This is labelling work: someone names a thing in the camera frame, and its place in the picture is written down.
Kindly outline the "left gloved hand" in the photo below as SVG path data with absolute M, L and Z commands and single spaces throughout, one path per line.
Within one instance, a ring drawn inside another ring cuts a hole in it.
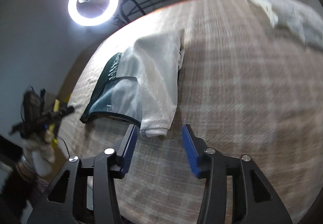
M 22 164 L 28 172 L 46 177 L 52 172 L 55 154 L 52 147 L 54 134 L 46 130 L 39 135 L 33 133 L 22 140 Z

